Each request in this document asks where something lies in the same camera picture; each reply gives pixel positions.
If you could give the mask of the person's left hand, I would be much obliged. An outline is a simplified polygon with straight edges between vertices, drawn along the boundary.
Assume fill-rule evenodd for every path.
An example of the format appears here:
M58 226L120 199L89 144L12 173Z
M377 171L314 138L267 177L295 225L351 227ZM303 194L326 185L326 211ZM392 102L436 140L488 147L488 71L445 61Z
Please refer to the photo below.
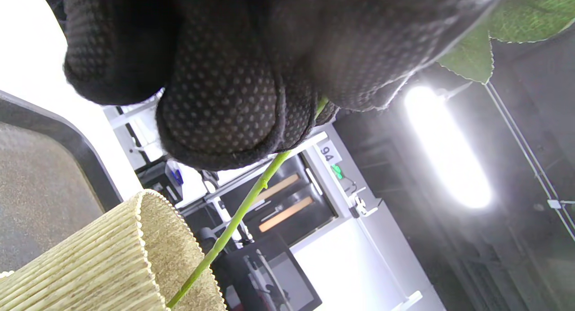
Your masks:
M239 169L294 149L341 108L382 110L501 0L46 0L83 98L158 92L173 159Z

